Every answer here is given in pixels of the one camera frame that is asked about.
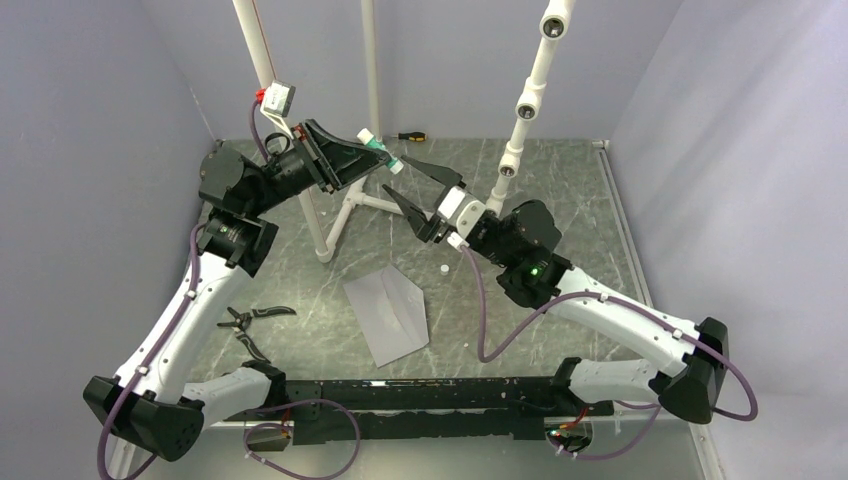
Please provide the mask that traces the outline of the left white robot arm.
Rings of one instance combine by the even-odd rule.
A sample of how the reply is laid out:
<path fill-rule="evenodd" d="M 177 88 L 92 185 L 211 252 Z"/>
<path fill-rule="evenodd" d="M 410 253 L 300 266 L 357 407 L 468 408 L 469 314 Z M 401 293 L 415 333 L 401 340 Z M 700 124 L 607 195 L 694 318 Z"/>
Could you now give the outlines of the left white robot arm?
<path fill-rule="evenodd" d="M 102 426 L 100 447 L 116 437 L 172 462 L 216 422 L 251 410 L 272 420 L 285 411 L 286 376 L 264 361 L 212 381 L 189 381 L 204 342 L 273 246 L 278 228 L 264 214 L 311 187 L 332 193 L 379 167 L 401 166 L 376 141 L 335 137 L 312 119 L 287 138 L 288 147 L 262 165 L 225 145 L 202 160 L 199 195 L 210 212 L 190 233 L 182 283 L 129 359 L 84 389 Z"/>

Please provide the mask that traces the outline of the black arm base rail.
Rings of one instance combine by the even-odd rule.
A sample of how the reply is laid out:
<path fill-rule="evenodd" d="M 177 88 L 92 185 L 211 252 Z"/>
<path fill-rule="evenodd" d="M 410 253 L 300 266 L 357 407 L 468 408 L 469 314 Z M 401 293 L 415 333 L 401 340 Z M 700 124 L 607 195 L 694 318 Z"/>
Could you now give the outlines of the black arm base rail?
<path fill-rule="evenodd" d="M 505 436 L 543 440 L 560 421 L 609 416 L 604 401 L 580 407 L 543 376 L 402 380 L 290 380 L 278 413 L 239 412 L 228 421 L 286 419 L 297 446 L 329 441 Z"/>

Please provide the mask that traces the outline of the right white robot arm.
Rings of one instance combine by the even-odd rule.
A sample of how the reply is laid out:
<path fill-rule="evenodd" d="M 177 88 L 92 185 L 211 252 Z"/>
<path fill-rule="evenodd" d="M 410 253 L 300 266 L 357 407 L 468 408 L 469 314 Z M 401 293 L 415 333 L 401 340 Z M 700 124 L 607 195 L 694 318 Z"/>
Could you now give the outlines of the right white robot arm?
<path fill-rule="evenodd" d="M 657 404 L 677 418 L 708 424 L 729 370 L 729 332 L 718 319 L 700 322 L 665 314 L 594 279 L 556 254 L 562 238 L 553 215 L 538 199 L 499 217 L 470 193 L 461 175 L 402 156 L 402 162 L 441 184 L 435 211 L 427 215 L 402 194 L 385 190 L 424 242 L 446 241 L 471 258 L 482 256 L 501 268 L 496 281 L 530 316 L 491 353 L 478 337 L 478 357 L 488 363 L 544 314 L 577 322 L 638 354 L 629 361 L 563 360 L 552 378 L 551 401 L 574 415 L 605 401 Z"/>

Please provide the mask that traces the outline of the white green glue stick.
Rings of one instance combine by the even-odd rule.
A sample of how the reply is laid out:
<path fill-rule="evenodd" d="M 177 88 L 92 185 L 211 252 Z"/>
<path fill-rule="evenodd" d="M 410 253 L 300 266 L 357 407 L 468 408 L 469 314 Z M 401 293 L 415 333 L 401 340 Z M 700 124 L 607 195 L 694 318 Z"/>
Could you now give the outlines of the white green glue stick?
<path fill-rule="evenodd" d="M 394 154 L 390 153 L 386 146 L 368 128 L 361 129 L 357 133 L 357 139 L 362 145 L 386 154 L 388 156 L 386 166 L 392 174 L 399 174 L 403 170 L 404 163 Z"/>

